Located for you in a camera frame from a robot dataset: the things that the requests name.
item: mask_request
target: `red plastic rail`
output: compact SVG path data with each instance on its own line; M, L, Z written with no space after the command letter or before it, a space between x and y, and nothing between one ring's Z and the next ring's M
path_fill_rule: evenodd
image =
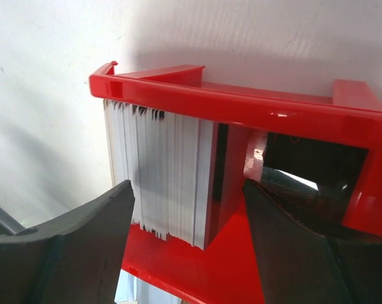
M202 66L115 75L116 64L90 76L94 96L368 149L343 223L382 236L382 103L365 82L336 80L328 98L204 82ZM206 251L177 239L165 243L132 226L123 267L195 302L260 303L249 237L242 210Z

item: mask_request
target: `stack of cards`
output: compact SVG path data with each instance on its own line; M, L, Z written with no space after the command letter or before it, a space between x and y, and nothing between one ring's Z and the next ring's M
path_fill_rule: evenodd
M132 181L132 223L206 248L237 207L246 130L112 100L104 106L113 184Z

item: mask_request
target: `white wall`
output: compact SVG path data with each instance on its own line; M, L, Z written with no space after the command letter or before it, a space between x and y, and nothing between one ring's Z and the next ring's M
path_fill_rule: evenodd
M87 85L111 60L323 95L366 80L382 100L382 0L0 1L0 205L23 225L111 186Z

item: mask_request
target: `red frame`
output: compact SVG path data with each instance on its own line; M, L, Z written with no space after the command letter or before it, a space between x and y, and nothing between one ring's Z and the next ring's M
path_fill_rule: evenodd
M116 64L89 77L92 95L368 149L343 223L382 236L382 103L365 82L336 80L329 98L204 82L202 66L115 75ZM264 301L249 265L255 260L243 208L206 251L132 226L123 262L145 281L200 303Z

